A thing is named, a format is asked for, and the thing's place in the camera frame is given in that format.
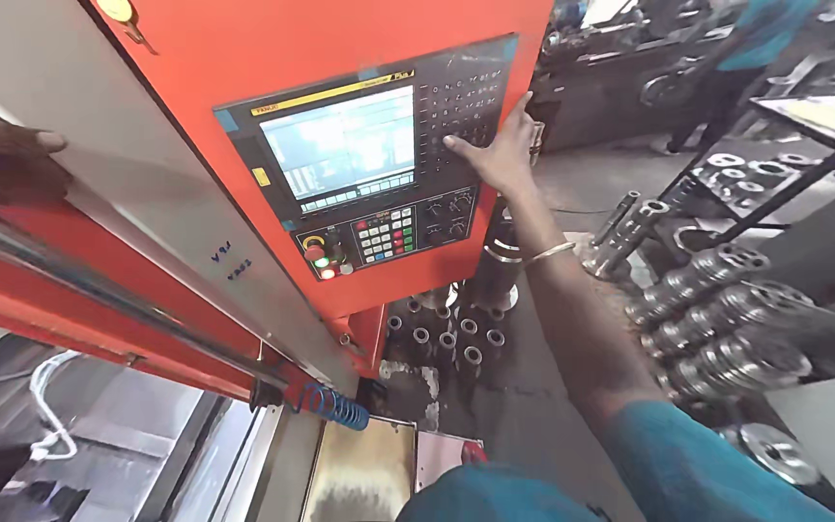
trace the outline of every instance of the blue cloth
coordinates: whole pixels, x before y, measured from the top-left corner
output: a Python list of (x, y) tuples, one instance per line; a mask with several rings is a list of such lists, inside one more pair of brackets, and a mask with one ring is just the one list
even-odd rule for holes
[(819, 3), (820, 0), (749, 0), (736, 27), (749, 26), (772, 8), (777, 8), (780, 14), (750, 34), (739, 49), (717, 66), (717, 70), (736, 71), (769, 65), (794, 40), (798, 29)]
[[(667, 402), (611, 420), (602, 443), (647, 522), (835, 522), (835, 515), (754, 464)], [(463, 465), (404, 505), (399, 522), (602, 519), (556, 487), (497, 465)]]

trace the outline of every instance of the display screen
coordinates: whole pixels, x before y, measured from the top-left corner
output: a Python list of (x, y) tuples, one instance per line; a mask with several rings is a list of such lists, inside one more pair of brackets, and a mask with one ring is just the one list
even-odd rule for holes
[(413, 97), (401, 87), (260, 124), (296, 200), (350, 188), (304, 211), (414, 180)]

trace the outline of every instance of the blue coiled hose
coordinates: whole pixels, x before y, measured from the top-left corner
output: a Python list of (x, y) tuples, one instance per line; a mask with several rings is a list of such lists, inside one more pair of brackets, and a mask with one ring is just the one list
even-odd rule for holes
[(369, 424), (369, 412), (365, 408), (326, 386), (316, 384), (305, 385), (302, 389), (299, 405), (292, 409), (296, 413), (302, 410), (305, 396), (308, 397), (308, 410), (329, 421), (339, 422), (356, 431), (363, 431)]

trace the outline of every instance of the yellow label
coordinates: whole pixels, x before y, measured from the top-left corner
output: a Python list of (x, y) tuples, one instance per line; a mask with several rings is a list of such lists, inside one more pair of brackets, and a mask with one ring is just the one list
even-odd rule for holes
[(283, 109), (288, 109), (289, 107), (298, 107), (299, 105), (303, 105), (305, 103), (325, 100), (328, 98), (333, 98), (335, 96), (340, 96), (341, 94), (347, 94), (352, 93), (354, 91), (368, 89), (370, 87), (381, 86), (382, 84), (388, 84), (396, 80), (403, 80), (405, 78), (410, 78), (414, 75), (415, 72), (413, 70), (394, 72), (392, 74), (380, 76), (379, 78), (373, 78), (372, 80), (365, 80), (363, 82), (349, 84), (348, 86), (334, 87), (332, 89), (321, 91), (319, 93), (313, 93), (306, 96), (293, 98), (291, 100), (280, 101), (278, 103), (271, 103), (269, 105), (263, 105), (262, 107), (257, 107), (256, 109), (250, 109), (249, 113), (253, 116), (259, 116), (260, 114), (272, 113), (273, 111), (281, 111)]
[(256, 167), (252, 172), (253, 177), (256, 178), (256, 182), (260, 184), (260, 187), (269, 185), (269, 176), (266, 175), (266, 171), (262, 170), (262, 167)]

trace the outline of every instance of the metal rail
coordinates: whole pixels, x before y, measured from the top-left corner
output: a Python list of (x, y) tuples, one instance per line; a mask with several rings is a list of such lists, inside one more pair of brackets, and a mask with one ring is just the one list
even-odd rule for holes
[(193, 332), (179, 319), (143, 298), (105, 278), (96, 271), (56, 254), (26, 233), (16, 230), (0, 219), (0, 259), (24, 267), (51, 279), (76, 293), (85, 295), (123, 315), (138, 320), (182, 341), (228, 366), (249, 374), (281, 390), (288, 382), (270, 368), (230, 347)]

